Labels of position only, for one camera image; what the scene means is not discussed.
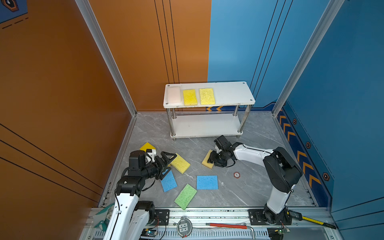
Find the yellow cellulose sponge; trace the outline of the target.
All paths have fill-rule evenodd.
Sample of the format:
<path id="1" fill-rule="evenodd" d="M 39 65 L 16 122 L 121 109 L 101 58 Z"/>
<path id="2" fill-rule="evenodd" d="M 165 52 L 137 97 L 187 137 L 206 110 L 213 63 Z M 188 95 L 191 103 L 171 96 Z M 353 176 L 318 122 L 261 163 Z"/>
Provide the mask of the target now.
<path id="1" fill-rule="evenodd" d="M 191 166 L 191 164 L 182 158 L 179 154 L 176 155 L 176 158 L 171 162 L 171 166 L 178 170 L 181 174 L 184 174 Z"/>
<path id="2" fill-rule="evenodd" d="M 201 105 L 215 105 L 216 100 L 212 88 L 199 89 Z"/>

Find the yellow foam sponge front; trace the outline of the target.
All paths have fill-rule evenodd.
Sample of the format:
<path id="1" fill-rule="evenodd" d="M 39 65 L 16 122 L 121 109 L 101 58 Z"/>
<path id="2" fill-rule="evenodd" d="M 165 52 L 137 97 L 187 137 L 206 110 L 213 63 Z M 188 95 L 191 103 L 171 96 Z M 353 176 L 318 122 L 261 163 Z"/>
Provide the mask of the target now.
<path id="1" fill-rule="evenodd" d="M 196 96 L 196 90 L 183 90 L 184 105 L 185 106 L 197 106 L 198 100 Z"/>

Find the white foam sponge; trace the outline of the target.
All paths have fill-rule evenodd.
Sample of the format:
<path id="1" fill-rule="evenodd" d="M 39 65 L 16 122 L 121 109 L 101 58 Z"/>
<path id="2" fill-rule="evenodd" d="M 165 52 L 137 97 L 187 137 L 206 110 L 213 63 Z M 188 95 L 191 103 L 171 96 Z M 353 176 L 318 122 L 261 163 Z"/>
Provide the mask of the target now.
<path id="1" fill-rule="evenodd" d="M 182 103 L 180 87 L 167 88 L 167 101 L 168 105 L 180 105 Z"/>

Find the orange-yellow thick sponge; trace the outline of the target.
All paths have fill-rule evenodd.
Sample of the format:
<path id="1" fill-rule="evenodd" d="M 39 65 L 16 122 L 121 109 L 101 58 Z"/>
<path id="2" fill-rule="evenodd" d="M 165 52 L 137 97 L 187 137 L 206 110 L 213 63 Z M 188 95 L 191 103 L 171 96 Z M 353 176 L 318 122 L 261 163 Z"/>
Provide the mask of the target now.
<path id="1" fill-rule="evenodd" d="M 204 160 L 202 161 L 202 165 L 209 168 L 209 169 L 212 169 L 214 164 L 213 163 L 209 163 L 208 160 L 210 158 L 210 155 L 213 151 L 212 150 L 209 150 L 208 153 L 206 154 Z"/>

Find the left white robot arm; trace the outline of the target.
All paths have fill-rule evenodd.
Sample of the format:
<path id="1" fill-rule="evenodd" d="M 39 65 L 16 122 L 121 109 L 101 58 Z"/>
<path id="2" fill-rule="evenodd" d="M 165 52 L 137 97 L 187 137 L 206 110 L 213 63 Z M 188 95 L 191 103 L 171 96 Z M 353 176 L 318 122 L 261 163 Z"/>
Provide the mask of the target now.
<path id="1" fill-rule="evenodd" d="M 160 156 L 137 150 L 130 153 L 129 166 L 123 171 L 115 189 L 115 206 L 106 230 L 105 240 L 138 240 L 145 226 L 155 220 L 152 201 L 140 201 L 146 180 L 163 180 L 169 164 L 177 154 L 161 152 Z"/>

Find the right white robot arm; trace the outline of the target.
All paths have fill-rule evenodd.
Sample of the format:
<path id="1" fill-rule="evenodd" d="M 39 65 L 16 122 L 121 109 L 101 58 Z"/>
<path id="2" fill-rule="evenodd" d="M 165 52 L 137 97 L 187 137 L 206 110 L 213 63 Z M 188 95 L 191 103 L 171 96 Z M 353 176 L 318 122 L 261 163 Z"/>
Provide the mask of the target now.
<path id="1" fill-rule="evenodd" d="M 225 136 L 214 140 L 216 149 L 208 154 L 207 163 L 229 168 L 237 161 L 246 161 L 264 167 L 273 185 L 262 216 L 269 225 L 290 225 L 293 216 L 286 203 L 301 179 L 303 171 L 286 149 L 257 149 L 243 143 L 232 144 Z"/>

